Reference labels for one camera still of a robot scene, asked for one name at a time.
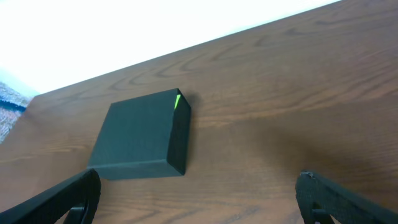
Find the black gift box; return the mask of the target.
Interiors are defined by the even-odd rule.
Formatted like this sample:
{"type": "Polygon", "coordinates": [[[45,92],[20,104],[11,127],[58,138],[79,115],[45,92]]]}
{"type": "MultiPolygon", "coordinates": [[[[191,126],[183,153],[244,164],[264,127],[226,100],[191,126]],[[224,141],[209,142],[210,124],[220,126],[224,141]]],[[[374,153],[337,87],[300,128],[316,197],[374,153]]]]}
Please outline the black gift box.
{"type": "Polygon", "coordinates": [[[107,180],[184,175],[191,113],[178,88],[112,103],[87,167],[107,180]]]}

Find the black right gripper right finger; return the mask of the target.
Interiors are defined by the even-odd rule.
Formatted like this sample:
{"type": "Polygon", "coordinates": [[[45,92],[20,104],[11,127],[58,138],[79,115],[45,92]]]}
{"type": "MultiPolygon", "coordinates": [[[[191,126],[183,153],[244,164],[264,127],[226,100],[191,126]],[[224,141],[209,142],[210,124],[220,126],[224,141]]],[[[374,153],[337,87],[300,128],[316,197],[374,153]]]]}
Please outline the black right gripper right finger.
{"type": "Polygon", "coordinates": [[[397,223],[397,214],[308,170],[297,178],[296,200],[305,224],[397,223]]]}

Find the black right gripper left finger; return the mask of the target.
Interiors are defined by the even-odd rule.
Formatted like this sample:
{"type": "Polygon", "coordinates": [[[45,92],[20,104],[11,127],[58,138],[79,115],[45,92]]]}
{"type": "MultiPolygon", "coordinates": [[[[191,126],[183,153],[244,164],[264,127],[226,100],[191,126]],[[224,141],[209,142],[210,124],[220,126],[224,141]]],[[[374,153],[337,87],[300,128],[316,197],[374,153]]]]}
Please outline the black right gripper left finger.
{"type": "Polygon", "coordinates": [[[1,223],[91,223],[101,195],[101,182],[93,169],[85,170],[46,191],[1,212],[1,223]]]}

